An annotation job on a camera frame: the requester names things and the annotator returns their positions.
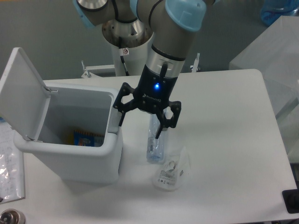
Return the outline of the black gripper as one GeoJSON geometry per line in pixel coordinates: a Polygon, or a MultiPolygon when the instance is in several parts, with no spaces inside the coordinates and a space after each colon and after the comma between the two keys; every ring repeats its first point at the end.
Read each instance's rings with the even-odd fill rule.
{"type": "Polygon", "coordinates": [[[138,86],[134,89],[127,82],[124,82],[114,101],[113,108],[121,113],[119,126],[122,126],[127,112],[137,108],[137,103],[141,100],[142,103],[148,103],[144,109],[147,112],[155,114],[160,122],[159,128],[156,131],[155,138],[158,139],[161,132],[167,128],[175,128],[181,113],[181,102],[170,101],[174,85],[177,77],[167,77],[167,64],[163,64],[160,73],[157,74],[150,70],[147,66],[144,67],[140,77],[138,86]],[[132,94],[133,99],[123,103],[123,98],[132,94]],[[167,118],[164,109],[170,107],[172,112],[171,118],[167,118]]]}

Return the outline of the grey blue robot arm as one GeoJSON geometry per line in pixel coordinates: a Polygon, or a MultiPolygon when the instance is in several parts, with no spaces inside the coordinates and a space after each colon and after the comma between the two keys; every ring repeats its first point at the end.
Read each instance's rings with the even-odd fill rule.
{"type": "Polygon", "coordinates": [[[180,101],[170,101],[206,12],[202,0],[76,0],[86,25],[102,26],[107,41],[118,49],[139,47],[152,39],[137,87],[123,83],[113,107],[122,115],[140,109],[156,115],[156,136],[175,128],[180,101]]]}

